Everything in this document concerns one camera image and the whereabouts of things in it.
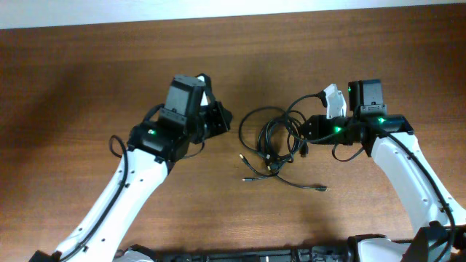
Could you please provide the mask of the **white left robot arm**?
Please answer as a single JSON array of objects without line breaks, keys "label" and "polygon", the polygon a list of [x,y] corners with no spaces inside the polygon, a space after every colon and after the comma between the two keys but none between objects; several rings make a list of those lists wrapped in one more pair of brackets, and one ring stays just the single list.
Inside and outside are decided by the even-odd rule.
[{"label": "white left robot arm", "polygon": [[230,129],[232,113],[216,100],[206,74],[178,74],[164,103],[151,108],[131,129],[127,142],[112,135],[121,153],[118,168],[81,223],[52,254],[37,250],[32,261],[112,261],[142,206],[189,146]]}]

